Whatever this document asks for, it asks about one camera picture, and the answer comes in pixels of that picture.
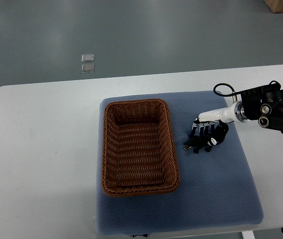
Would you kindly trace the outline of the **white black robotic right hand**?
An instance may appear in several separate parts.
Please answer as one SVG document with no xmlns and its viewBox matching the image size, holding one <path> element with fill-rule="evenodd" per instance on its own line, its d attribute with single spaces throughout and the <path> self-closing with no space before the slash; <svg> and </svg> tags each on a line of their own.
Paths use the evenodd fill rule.
<svg viewBox="0 0 283 239">
<path fill-rule="evenodd" d="M 227 108 L 200 113 L 192 124 L 189 136 L 209 136 L 213 145 L 217 146 L 224 141 L 229 131 L 229 123 L 248 121 L 243 103 L 241 101 L 234 102 L 232 106 Z"/>
</svg>

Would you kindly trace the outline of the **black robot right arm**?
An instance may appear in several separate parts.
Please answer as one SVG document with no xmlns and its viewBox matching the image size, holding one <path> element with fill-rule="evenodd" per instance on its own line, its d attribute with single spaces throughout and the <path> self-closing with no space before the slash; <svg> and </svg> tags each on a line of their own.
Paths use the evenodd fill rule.
<svg viewBox="0 0 283 239">
<path fill-rule="evenodd" d="M 283 89 L 279 82 L 243 90 L 240 95 L 247 119 L 283 133 Z"/>
</svg>

